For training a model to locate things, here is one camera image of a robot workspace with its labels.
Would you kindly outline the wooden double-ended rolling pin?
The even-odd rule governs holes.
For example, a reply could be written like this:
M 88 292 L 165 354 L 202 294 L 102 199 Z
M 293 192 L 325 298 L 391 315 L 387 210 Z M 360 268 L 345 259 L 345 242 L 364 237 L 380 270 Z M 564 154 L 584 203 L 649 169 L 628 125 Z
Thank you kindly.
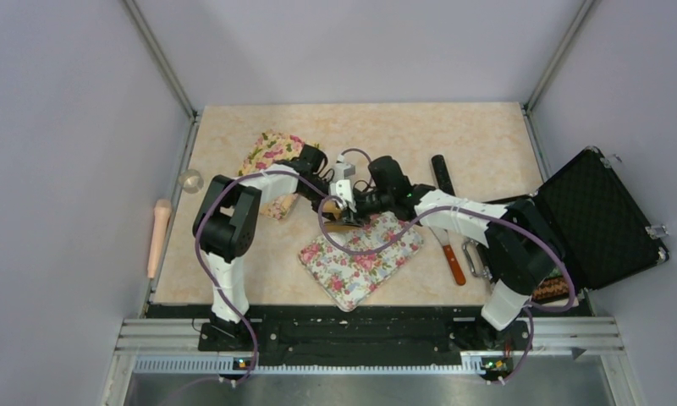
M 330 233 L 344 233 L 360 228 L 362 224 L 355 218 L 350 209 L 341 209 L 335 201 L 330 200 L 322 206 L 323 225 Z

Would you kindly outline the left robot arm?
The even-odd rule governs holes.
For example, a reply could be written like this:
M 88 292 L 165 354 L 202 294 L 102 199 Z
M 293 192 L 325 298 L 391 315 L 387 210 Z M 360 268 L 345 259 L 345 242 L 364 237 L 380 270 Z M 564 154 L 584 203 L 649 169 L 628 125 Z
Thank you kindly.
M 244 256 L 254 241 L 260 209 L 294 194 L 315 202 L 327 196 L 329 182 L 322 176 L 327 164 L 323 151 L 306 145 L 297 157 L 236 178 L 217 175 L 210 182 L 192 234 L 197 260 L 212 284 L 210 320 L 227 347 L 241 349 L 250 341 Z

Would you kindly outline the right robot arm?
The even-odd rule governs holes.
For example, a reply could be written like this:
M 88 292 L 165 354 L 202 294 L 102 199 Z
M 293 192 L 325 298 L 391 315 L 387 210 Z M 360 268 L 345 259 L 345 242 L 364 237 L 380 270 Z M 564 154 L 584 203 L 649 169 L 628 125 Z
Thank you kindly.
M 538 285 L 554 269 L 565 269 L 564 250 L 548 220 L 526 198 L 486 204 L 414 184 L 391 156 L 379 157 L 368 169 L 372 189 L 358 190 L 344 178 L 330 184 L 341 217 L 360 221 L 388 211 L 401 221 L 456 233 L 483 246 L 494 283 L 476 338 L 486 348 L 499 348 Z

